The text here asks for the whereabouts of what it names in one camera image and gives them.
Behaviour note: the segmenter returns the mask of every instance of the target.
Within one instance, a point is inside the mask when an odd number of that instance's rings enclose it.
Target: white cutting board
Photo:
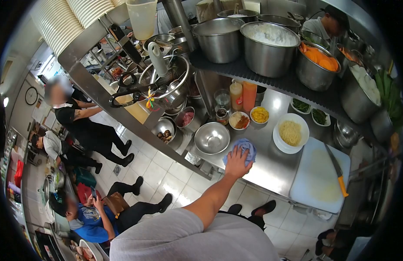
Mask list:
[[[345,186],[348,184],[351,160],[349,156],[329,146],[338,161],[344,176]],[[293,185],[290,198],[320,210],[338,213],[344,197],[339,187],[338,176],[325,144],[310,137],[303,148],[302,158]]]

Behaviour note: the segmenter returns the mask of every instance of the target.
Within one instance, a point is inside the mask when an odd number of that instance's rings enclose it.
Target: rag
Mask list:
[[[257,155],[257,149],[254,147],[254,145],[248,140],[248,139],[239,139],[235,141],[235,144],[233,144],[232,150],[235,148],[235,146],[238,146],[238,149],[241,147],[242,148],[242,153],[245,152],[245,150],[249,149],[250,152],[248,153],[247,159],[245,161],[245,167],[248,166],[250,161],[255,162],[255,157]],[[223,163],[227,164],[227,154],[223,157]]]

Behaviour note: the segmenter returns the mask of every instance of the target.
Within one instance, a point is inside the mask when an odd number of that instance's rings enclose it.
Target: cooked noodles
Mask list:
[[[283,121],[279,126],[278,133],[282,140],[290,146],[296,147],[302,138],[300,134],[301,125],[293,121]]]

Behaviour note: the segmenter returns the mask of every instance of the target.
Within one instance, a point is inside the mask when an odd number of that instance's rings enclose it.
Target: smartphone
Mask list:
[[[91,195],[93,195],[93,198],[96,200],[97,199],[96,189],[93,186],[90,186],[90,188],[91,188]]]

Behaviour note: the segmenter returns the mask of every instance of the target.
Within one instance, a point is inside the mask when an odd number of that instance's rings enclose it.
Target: yellow knife handle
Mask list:
[[[345,184],[344,184],[344,176],[338,177],[338,182],[339,182],[339,185],[341,187],[342,195],[344,197],[348,197],[348,193],[346,192]]]

